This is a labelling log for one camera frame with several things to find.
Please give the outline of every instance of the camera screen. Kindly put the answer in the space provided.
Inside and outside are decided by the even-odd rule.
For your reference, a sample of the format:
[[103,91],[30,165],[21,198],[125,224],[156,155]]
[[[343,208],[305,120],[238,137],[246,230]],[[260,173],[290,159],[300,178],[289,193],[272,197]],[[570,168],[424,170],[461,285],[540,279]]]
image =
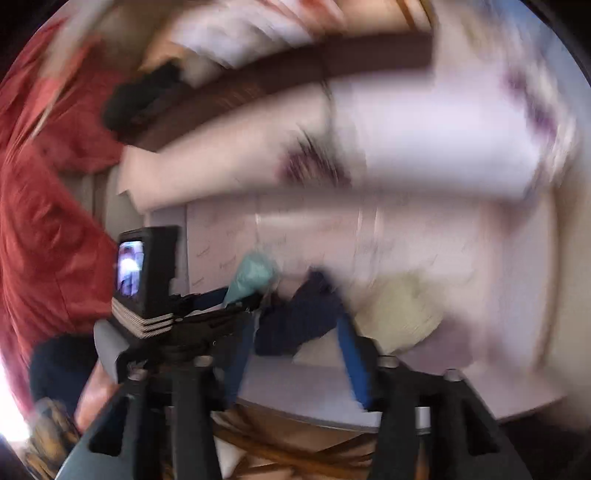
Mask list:
[[119,245],[117,290],[125,297],[135,297],[137,295],[143,263],[143,242],[123,242]]

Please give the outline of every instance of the light blue bag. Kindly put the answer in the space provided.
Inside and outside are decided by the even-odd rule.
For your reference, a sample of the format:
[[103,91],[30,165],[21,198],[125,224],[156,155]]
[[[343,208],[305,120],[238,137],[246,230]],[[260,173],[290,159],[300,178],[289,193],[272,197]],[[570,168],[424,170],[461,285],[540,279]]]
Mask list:
[[277,266],[262,253],[246,254],[228,287],[223,305],[248,297],[256,291],[265,290],[276,274]]

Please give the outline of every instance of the dark blue fabric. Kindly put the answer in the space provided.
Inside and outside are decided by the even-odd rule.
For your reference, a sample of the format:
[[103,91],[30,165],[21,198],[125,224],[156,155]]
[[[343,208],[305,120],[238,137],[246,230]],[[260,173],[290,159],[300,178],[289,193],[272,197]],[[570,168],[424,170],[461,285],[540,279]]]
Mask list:
[[197,295],[193,299],[193,310],[207,310],[216,305],[220,305],[221,302],[223,302],[227,291],[228,287],[222,287]]
[[34,402],[50,398],[62,402],[70,417],[98,359],[92,335],[62,335],[33,351],[29,385]]
[[345,307],[332,283],[322,271],[311,270],[290,301],[280,301],[262,312],[255,353],[294,355],[303,343],[335,328],[344,315]]

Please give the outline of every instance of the white wall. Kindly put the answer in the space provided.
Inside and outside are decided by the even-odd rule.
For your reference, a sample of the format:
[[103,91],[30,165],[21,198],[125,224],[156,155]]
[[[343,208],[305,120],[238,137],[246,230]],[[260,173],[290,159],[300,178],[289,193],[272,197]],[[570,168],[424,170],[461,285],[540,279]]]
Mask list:
[[519,0],[491,0],[539,46],[575,114],[580,150],[556,189],[559,227],[557,303],[545,367],[571,392],[591,423],[591,87],[562,41]]

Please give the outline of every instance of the blue cloth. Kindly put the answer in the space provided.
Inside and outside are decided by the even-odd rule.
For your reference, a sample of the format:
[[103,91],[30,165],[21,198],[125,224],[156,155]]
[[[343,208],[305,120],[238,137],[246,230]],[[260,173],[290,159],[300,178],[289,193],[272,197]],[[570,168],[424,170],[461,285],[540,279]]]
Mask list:
[[311,270],[290,301],[279,301],[262,312],[255,353],[294,355],[302,344],[335,328],[337,319],[345,315],[343,302],[324,272]]

